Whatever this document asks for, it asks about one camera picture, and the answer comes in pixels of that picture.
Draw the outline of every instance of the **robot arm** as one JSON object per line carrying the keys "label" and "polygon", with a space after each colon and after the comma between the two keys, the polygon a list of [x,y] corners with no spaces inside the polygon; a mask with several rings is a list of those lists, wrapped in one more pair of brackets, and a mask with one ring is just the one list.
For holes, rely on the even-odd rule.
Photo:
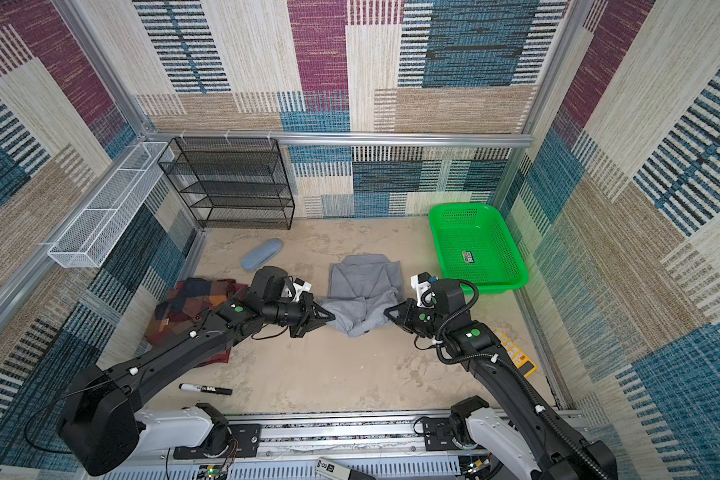
{"label": "robot arm", "polygon": [[[608,447],[602,442],[589,443],[555,415],[552,407],[519,373],[493,331],[471,319],[471,305],[464,301],[461,284],[470,285],[474,292],[470,304],[474,304],[479,295],[477,288],[463,280],[431,279],[429,282],[432,298],[427,300],[432,308],[419,306],[420,297],[408,299],[384,314],[406,332],[433,338],[440,360],[448,364],[461,363],[496,398],[517,429],[503,422],[492,422],[495,415],[488,404],[473,397],[451,407],[454,440],[461,445],[479,443],[502,462],[507,459],[505,465],[518,478],[615,479],[616,459]],[[443,355],[443,350],[450,358]],[[497,435],[497,430],[505,428],[508,431]],[[517,432],[524,442],[517,442]],[[529,451],[532,462],[528,462]]]}
{"label": "robot arm", "polygon": [[334,315],[304,292],[298,302],[281,299],[292,290],[288,273],[274,266],[256,272],[250,288],[194,318],[192,327],[163,345],[105,371],[96,365],[71,383],[57,433],[91,475],[103,475],[133,453],[146,428],[134,416],[147,400],[202,360],[233,347],[267,323],[302,337]]}
{"label": "robot arm", "polygon": [[[462,280],[435,280],[429,274],[420,277],[429,278],[430,286],[417,291],[419,302],[408,299],[384,314],[407,332],[433,338],[438,358],[447,364],[461,363],[498,400],[517,429],[498,420],[487,403],[473,397],[451,407],[450,423],[457,443],[488,448],[523,480],[615,479],[616,460],[608,447],[587,442],[556,416],[519,374],[496,335],[485,324],[472,321],[469,309],[477,300],[477,290],[466,303]],[[284,291],[291,293],[291,299],[281,298]],[[89,474],[103,475],[135,450],[168,446],[163,445],[169,441],[165,436],[163,443],[145,442],[146,434],[157,424],[161,428],[167,423],[182,425],[190,410],[160,416],[142,407],[184,372],[237,345],[267,323],[288,328],[291,337],[302,337],[334,318],[313,301],[311,293],[304,291],[299,296],[287,272],[265,266],[256,272],[250,288],[196,316],[183,334],[105,371],[96,366],[83,370],[72,381],[70,390],[76,393],[64,405],[57,432]],[[198,404],[195,410],[194,419],[204,421],[206,427],[195,428],[194,440],[207,436],[206,442],[227,446],[226,419],[208,405]],[[153,416],[160,416],[160,421],[150,423]],[[209,434],[218,426],[223,436]],[[193,441],[187,437],[182,440]]]}

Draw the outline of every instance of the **white wire basket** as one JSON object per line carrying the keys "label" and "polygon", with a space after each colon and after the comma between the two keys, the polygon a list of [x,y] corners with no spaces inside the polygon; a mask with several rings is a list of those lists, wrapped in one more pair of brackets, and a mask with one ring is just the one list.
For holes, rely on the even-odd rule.
{"label": "white wire basket", "polygon": [[63,268],[98,268],[163,174],[157,164],[173,160],[167,142],[142,142],[77,215],[48,256]]}

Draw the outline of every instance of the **black cable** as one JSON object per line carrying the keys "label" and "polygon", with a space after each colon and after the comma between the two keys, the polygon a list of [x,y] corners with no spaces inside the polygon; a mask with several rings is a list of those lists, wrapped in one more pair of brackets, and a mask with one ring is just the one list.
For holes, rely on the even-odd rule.
{"label": "black cable", "polygon": [[[478,290],[477,285],[468,280],[460,280],[459,283],[462,283],[472,289],[472,298],[469,299],[469,302],[467,302],[466,305],[457,308],[455,312],[445,317],[445,320],[443,320],[443,322],[440,324],[440,327],[438,327],[438,331],[434,334],[435,340],[442,340],[443,330],[445,330],[445,326],[449,324],[451,320],[461,315],[462,313],[469,312],[470,308],[472,308],[474,304],[478,302],[478,298],[480,298],[480,291]],[[438,349],[438,351],[440,351],[441,345],[442,343],[437,344],[436,348]]]}
{"label": "black cable", "polygon": [[498,461],[498,464],[490,469],[490,472],[488,473],[488,475],[483,477],[483,480],[490,480],[491,478],[495,477],[503,466],[504,464],[501,463],[501,461]]}
{"label": "black cable", "polygon": [[428,346],[427,348],[421,348],[421,347],[416,343],[416,342],[418,341],[418,339],[423,339],[423,337],[416,335],[416,336],[413,338],[413,346],[416,347],[416,350],[431,350],[431,349],[434,348],[434,345],[430,345],[430,346]]}
{"label": "black cable", "polygon": [[286,328],[282,329],[282,331],[281,331],[280,333],[278,333],[278,334],[276,334],[276,335],[263,336],[263,337],[261,337],[260,339],[257,339],[257,338],[255,338],[253,335],[251,335],[251,340],[267,340],[267,339],[273,339],[273,338],[275,338],[276,336],[280,336],[280,335],[282,335],[283,333],[285,333],[285,332],[288,330],[288,328],[290,328],[290,327],[287,326]]}
{"label": "black cable", "polygon": [[426,418],[427,420],[432,420],[431,418],[429,418],[429,417],[427,417],[427,416],[420,416],[420,417],[416,418],[416,420],[413,422],[413,433],[415,433],[416,435],[418,435],[418,436],[420,436],[420,437],[425,437],[425,436],[427,436],[427,433],[424,431],[424,426],[423,426],[423,425],[422,425],[422,433],[416,432],[416,424],[419,423],[421,420],[424,420],[425,418]]}
{"label": "black cable", "polygon": [[56,405],[61,400],[64,400],[65,398],[71,397],[72,395],[77,395],[78,393],[86,392],[88,390],[97,389],[101,386],[106,385],[107,383],[116,382],[117,380],[120,380],[127,375],[128,375],[128,373],[124,373],[123,375],[117,377],[116,379],[109,379],[109,380],[106,380],[105,382],[97,383],[96,385],[88,386],[84,389],[77,390],[76,392],[67,393],[67,395],[61,396],[59,398],[56,398],[55,400],[50,401],[46,406],[44,406],[43,408],[41,408],[41,409],[37,410],[35,413],[33,413],[32,416],[30,416],[29,419],[27,420],[27,422],[24,424],[24,428],[22,428],[22,433],[24,434],[24,440],[26,441],[27,444],[29,444],[30,447],[35,448],[36,450],[40,450],[41,452],[58,453],[61,455],[72,455],[72,452],[69,452],[67,450],[53,450],[52,448],[41,447],[41,446],[37,445],[36,443],[32,442],[31,440],[29,440],[29,432],[28,432],[29,424],[31,424],[32,421],[35,420],[39,414],[45,412],[46,410],[48,410],[48,408],[51,408],[52,406]]}
{"label": "black cable", "polygon": [[434,303],[431,302],[431,301],[427,302],[427,295],[430,295],[430,297],[429,297],[430,300],[432,300],[432,298],[434,297],[434,296],[432,295],[432,288],[431,288],[431,287],[430,287],[430,288],[427,288],[427,289],[422,293],[422,305],[424,305],[424,306],[426,306],[426,307],[431,307],[431,306],[434,305]]}
{"label": "black cable", "polygon": [[170,456],[170,448],[168,448],[168,453],[166,454],[166,478],[170,480],[170,476],[168,475],[168,457]]}
{"label": "black cable", "polygon": [[[189,340],[190,338],[192,338],[192,337],[188,336],[187,338],[185,338],[185,339],[182,340],[181,342],[178,342],[177,344],[175,344],[174,346],[172,346],[172,347],[169,348],[168,350],[165,350],[164,352],[161,352],[160,354],[158,354],[157,356],[155,356],[155,358],[153,358],[152,360],[150,360],[150,362],[153,362],[153,361],[161,358],[163,355],[165,355],[166,353],[168,353],[168,352],[170,352],[171,350],[175,349],[176,347],[178,347],[179,345],[181,345],[181,344],[184,343],[185,341]],[[146,365],[144,365],[144,367],[142,367],[142,369],[141,369],[141,377],[139,377],[139,384],[136,386],[137,389],[139,389],[139,388],[141,387],[141,382],[142,382],[142,380],[144,380],[144,373],[145,373],[145,372],[146,372]],[[117,380],[120,380],[120,379],[123,379],[123,378],[127,377],[129,374],[130,374],[129,372],[126,372],[126,373],[124,373],[123,375],[117,377],[116,379],[109,379],[109,380],[106,380],[105,382],[97,383],[96,385],[92,385],[92,386],[86,387],[86,388],[84,388],[84,389],[77,390],[76,392],[67,393],[67,395],[64,395],[64,396],[61,396],[61,397],[59,397],[59,398],[56,398],[55,400],[52,400],[52,401],[49,402],[46,406],[44,406],[43,408],[41,408],[40,410],[37,410],[34,414],[32,414],[32,416],[30,416],[29,419],[27,420],[27,422],[24,424],[24,428],[22,429],[22,430],[23,430],[23,434],[24,434],[24,440],[27,442],[27,444],[29,444],[30,447],[35,448],[36,450],[40,450],[41,452],[46,452],[46,453],[58,453],[58,454],[61,454],[61,455],[72,455],[72,452],[69,452],[68,450],[53,450],[52,448],[41,447],[41,446],[37,445],[36,443],[32,442],[31,440],[29,440],[29,432],[28,432],[29,424],[31,424],[32,421],[35,420],[35,419],[38,417],[39,414],[41,414],[42,412],[45,412],[46,410],[48,410],[48,408],[53,407],[54,405],[56,405],[56,404],[57,404],[58,402],[60,402],[61,400],[64,400],[65,398],[69,398],[69,397],[71,397],[72,395],[77,395],[78,393],[86,392],[87,390],[97,389],[97,388],[99,388],[100,386],[106,385],[107,383],[116,382]]]}
{"label": "black cable", "polygon": [[[440,327],[438,328],[438,331],[435,333],[434,338],[436,340],[442,340],[442,333],[443,330],[445,330],[445,326],[451,322],[454,318],[461,315],[461,313],[464,313],[474,304],[477,302],[479,297],[478,288],[475,284],[467,281],[467,280],[460,280],[459,283],[463,283],[467,286],[469,286],[472,289],[472,292],[474,293],[470,301],[462,306],[461,308],[457,309],[455,312],[451,313],[448,317],[443,320],[443,322],[440,324]],[[436,343],[435,348],[437,349],[438,354],[438,360],[440,360],[442,363],[446,365],[454,365],[456,363],[461,363],[466,360],[473,360],[477,358],[493,358],[494,355],[490,353],[471,353],[469,355],[462,355],[456,358],[447,359],[443,355],[443,344],[442,343]],[[528,383],[528,380],[518,371],[518,368],[514,364],[510,364],[505,362],[501,359],[501,357],[497,356],[495,363],[499,364],[503,368],[509,371],[509,373],[518,380],[520,384],[520,388],[523,389],[523,392],[525,393],[526,397],[531,400],[531,402],[535,405],[541,405],[543,403],[543,400],[539,397],[538,393],[534,388]],[[568,437],[563,430],[558,427],[557,423],[555,423],[554,419],[552,418],[552,415],[545,409],[542,412],[538,412],[538,416],[541,417],[542,420],[544,420],[544,423],[547,424],[547,426],[554,432],[554,434],[563,442],[565,442],[571,450],[574,451],[577,457],[586,464],[592,470],[592,472],[597,475],[597,477],[600,478],[600,480],[610,480],[610,476],[605,473],[605,471],[602,469],[600,465],[597,464],[595,460],[592,459],[589,455],[586,454],[586,452],[582,449],[582,447],[577,444],[574,440],[572,440],[570,437]]]}
{"label": "black cable", "polygon": [[[438,345],[438,358],[442,363],[445,363],[446,365],[453,365],[455,363],[461,363],[464,360],[472,360],[477,358],[493,358],[493,356],[494,354],[477,352],[471,353],[470,355],[456,357],[454,359],[446,359],[443,357],[442,348],[440,348],[440,345]],[[500,357],[496,358],[496,363],[508,370],[509,373],[511,373],[512,376],[518,380],[520,388],[523,389],[523,393],[525,393],[526,397],[531,400],[532,403],[534,403],[535,405],[541,405],[543,400],[539,398],[536,390],[534,390],[534,388],[528,383],[528,380],[523,376],[523,374],[518,371],[518,368],[514,364],[507,363]],[[568,435],[565,434],[565,432],[563,432],[560,427],[558,427],[557,423],[555,423],[552,415],[547,411],[547,409],[538,412],[538,416],[541,417],[542,420],[544,420],[544,423],[547,424],[547,426],[552,430],[552,432],[554,432],[554,434],[560,440],[565,442],[570,447],[570,449],[574,451],[576,456],[579,457],[579,459],[584,462],[586,466],[588,466],[590,470],[592,470],[592,472],[594,472],[594,474],[600,478],[600,480],[610,480],[610,476],[605,473],[602,467],[598,465],[597,462],[592,459],[592,457],[587,455],[578,443],[572,440]]]}

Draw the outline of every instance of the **metal rail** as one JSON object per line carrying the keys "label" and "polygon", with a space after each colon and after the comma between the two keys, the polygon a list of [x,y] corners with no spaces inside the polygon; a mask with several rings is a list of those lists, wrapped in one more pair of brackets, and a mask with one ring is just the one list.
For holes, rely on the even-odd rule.
{"label": "metal rail", "polygon": [[[503,410],[500,418],[507,421]],[[557,415],[581,432],[588,429],[579,410],[559,410]],[[227,415],[230,424],[257,423],[261,425],[259,449],[254,458],[238,458],[239,464],[268,462],[280,466],[282,462],[314,461],[319,457],[354,459],[374,458],[393,462],[396,458],[436,458],[438,456],[467,455],[463,450],[427,452],[424,437],[413,429],[414,421],[422,416],[447,418],[445,408],[429,410],[380,410],[372,412],[321,412]],[[470,450],[470,454],[487,455],[486,450]],[[167,451],[145,452],[129,458],[123,468],[159,465]],[[207,463],[195,460],[195,464]]]}
{"label": "metal rail", "polygon": [[512,134],[396,134],[386,132],[303,132],[281,130],[158,130],[150,141],[175,137],[271,138],[283,145],[381,145],[405,147],[527,148],[530,135]]}

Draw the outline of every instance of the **concrete floor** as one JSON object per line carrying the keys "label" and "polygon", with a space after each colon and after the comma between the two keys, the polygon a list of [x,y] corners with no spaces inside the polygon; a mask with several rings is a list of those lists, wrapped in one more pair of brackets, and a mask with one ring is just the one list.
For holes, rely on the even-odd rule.
{"label": "concrete floor", "polygon": [[[427,217],[385,219],[295,219],[289,231],[210,231],[195,276],[233,278],[249,283],[253,273],[240,259],[261,242],[279,238],[282,251],[269,264],[312,283],[316,296],[328,291],[328,268],[346,255],[384,254],[402,264],[406,297],[413,296],[408,279],[421,272],[439,276]],[[537,364],[538,354],[511,292],[483,295],[472,318],[509,335]],[[279,327],[265,326],[260,335]],[[530,383],[553,402],[541,367]],[[234,389],[231,396],[184,392],[181,382]],[[331,327],[302,339],[288,334],[260,342],[246,340],[234,349],[229,364],[215,363],[190,370],[152,398],[148,408],[181,408],[210,402],[224,413],[318,412],[449,408],[472,395],[497,405],[488,391],[460,366],[440,363],[433,350],[413,347],[413,335],[394,325],[355,339]]]}

